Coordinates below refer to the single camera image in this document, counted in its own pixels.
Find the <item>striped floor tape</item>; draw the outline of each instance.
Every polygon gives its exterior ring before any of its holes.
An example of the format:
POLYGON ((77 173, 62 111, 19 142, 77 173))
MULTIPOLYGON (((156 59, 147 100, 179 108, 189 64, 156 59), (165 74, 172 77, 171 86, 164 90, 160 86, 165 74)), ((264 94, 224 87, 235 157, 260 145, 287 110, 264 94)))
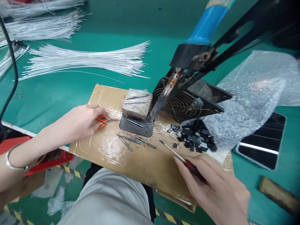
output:
POLYGON ((177 225, 192 225, 191 223, 184 222, 183 220, 181 220, 177 217, 171 216, 170 214, 168 214, 166 212, 163 212, 159 209, 155 209, 155 212, 156 212, 157 216, 159 216, 161 218, 164 218, 164 219, 167 219, 168 221, 170 221, 174 224, 177 224, 177 225))
POLYGON ((4 206, 4 210, 14 216, 18 221, 22 222, 24 225, 34 225, 30 220, 27 220, 21 216, 17 211, 10 208, 8 205, 4 206))
POLYGON ((61 168, 64 171, 66 171, 67 173, 73 174, 73 175, 75 175, 76 177, 78 177, 80 179, 84 179, 85 178, 85 174, 82 174, 82 173, 80 173, 80 172, 78 172, 76 170, 73 170, 70 167, 67 167, 67 166, 64 166, 64 165, 59 165, 59 166, 56 166, 56 167, 61 168))
MULTIPOLYGON (((64 165, 59 165, 59 166, 56 166, 58 168, 61 168, 63 169, 64 171, 66 171, 67 173, 71 173, 73 175, 75 175, 76 177, 80 178, 80 179, 84 179, 85 178, 85 175, 76 171, 76 170, 73 170, 71 169, 70 167, 67 167, 67 166, 64 166, 64 165)), ((155 212, 156 212, 156 215, 161 217, 161 218, 164 218, 174 224, 177 224, 177 225, 193 225, 191 223, 187 223, 187 222, 184 222, 183 220, 177 218, 177 217, 174 217, 174 216, 171 216, 170 214, 166 213, 166 212, 163 212, 159 209, 155 209, 155 212)))

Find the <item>green table surface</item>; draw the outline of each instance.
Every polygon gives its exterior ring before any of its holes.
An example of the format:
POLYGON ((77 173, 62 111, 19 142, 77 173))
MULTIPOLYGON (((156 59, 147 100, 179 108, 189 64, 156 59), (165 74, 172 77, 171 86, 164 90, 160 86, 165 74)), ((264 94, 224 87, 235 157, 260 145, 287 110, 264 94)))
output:
MULTIPOLYGON (((86 20, 81 24, 82 29, 72 36, 71 44, 57 40, 42 42, 66 49, 102 52, 150 40, 150 51, 144 58, 144 62, 148 64, 144 67, 144 75, 151 79, 127 77, 99 68, 83 68, 77 70, 109 76, 125 84, 77 72, 53 73, 20 81, 3 120, 38 133, 73 107, 86 104, 95 84, 122 89, 148 89, 152 92, 159 79, 168 72, 169 62, 177 45, 189 37, 207 2, 208 0, 90 0, 83 9, 92 15, 85 17, 86 20)), ((256 0, 237 0, 213 35, 212 43, 256 2, 256 0)), ((30 44, 35 48, 42 45, 40 42, 30 44)), ((260 44, 255 49, 293 53, 268 44, 260 44)), ((7 48, 0 50, 0 57, 6 51, 7 48)), ((251 50, 229 59, 204 79, 217 84, 250 53, 251 50)), ((18 60, 19 74, 24 71, 24 66, 29 65, 27 62, 31 57, 27 53, 18 60)), ((3 106, 11 91, 13 74, 11 68, 0 82, 0 106, 3 106)), ((292 216, 257 190, 261 175, 271 178, 299 196, 300 107, 277 107, 276 112, 287 118, 276 171, 261 169, 233 154, 235 175, 247 186, 252 195, 249 220, 260 224, 288 224, 293 220, 292 216)))

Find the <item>screwdriver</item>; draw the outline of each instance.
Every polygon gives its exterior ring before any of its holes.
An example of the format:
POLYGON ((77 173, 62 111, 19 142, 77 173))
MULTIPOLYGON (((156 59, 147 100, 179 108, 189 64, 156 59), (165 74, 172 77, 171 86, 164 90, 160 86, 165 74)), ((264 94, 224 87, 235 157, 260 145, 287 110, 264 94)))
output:
POLYGON ((186 168, 189 169, 189 171, 194 174, 200 181, 203 183, 209 185, 207 180, 201 175, 201 173, 198 171, 197 167, 194 166, 189 160, 182 158, 180 155, 178 155, 173 149, 171 149, 169 146, 167 146, 162 140, 159 140, 164 146, 166 146, 171 152, 173 152, 178 159, 180 159, 183 164, 186 166, 186 168))

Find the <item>bundle of white wires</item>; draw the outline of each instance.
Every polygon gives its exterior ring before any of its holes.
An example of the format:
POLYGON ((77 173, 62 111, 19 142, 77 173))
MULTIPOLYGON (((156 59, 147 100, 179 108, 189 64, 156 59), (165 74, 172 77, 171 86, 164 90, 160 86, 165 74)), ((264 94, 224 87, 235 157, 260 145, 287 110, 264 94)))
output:
MULTIPOLYGON (((18 60, 29 49, 29 46, 24 47, 24 46, 19 46, 18 44, 13 44, 12 48, 15 54, 15 58, 16 60, 18 60)), ((4 76, 6 71, 10 68, 11 65, 12 65, 12 58, 10 57, 10 52, 8 50, 4 58, 0 61, 0 80, 4 76)))
POLYGON ((86 0, 35 0, 21 3, 14 0, 0 0, 0 15, 15 20, 32 18, 44 13, 55 14, 54 11, 83 5, 86 0))
POLYGON ((25 80, 35 76, 54 73, 67 69, 95 67, 103 68, 127 76, 143 77, 138 74, 145 64, 142 61, 150 41, 111 52, 80 52, 45 45, 39 50, 30 49, 30 54, 38 57, 30 59, 32 65, 25 67, 23 77, 25 80))
MULTIPOLYGON (((79 23, 84 16, 82 10, 76 9, 62 16, 37 17, 6 23, 5 27, 11 40, 38 41, 58 39, 71 42, 71 35, 79 30, 79 23)), ((0 48, 7 45, 0 29, 0 48)))

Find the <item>hand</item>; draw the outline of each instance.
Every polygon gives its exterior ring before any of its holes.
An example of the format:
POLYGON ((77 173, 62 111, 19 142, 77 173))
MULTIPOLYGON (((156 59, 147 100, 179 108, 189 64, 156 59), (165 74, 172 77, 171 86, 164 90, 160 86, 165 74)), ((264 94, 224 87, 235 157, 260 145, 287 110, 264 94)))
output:
POLYGON ((51 149, 59 148, 94 135, 103 124, 95 121, 99 115, 106 115, 104 107, 95 104, 77 106, 45 127, 37 137, 47 140, 51 149))
POLYGON ((212 220, 217 225, 249 225, 250 192, 245 185, 206 155, 184 158, 194 164, 209 183, 209 186, 200 184, 183 162, 175 158, 190 193, 212 220))

